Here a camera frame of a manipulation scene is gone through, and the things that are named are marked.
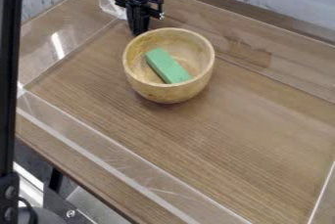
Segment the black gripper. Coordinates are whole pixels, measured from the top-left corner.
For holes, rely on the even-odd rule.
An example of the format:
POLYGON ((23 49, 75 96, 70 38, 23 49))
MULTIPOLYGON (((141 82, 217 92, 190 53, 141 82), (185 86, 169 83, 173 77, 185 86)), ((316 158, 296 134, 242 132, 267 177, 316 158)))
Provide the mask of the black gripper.
POLYGON ((117 5, 127 10, 130 30, 134 36, 147 32, 150 17, 162 19, 163 0, 117 0, 117 5))

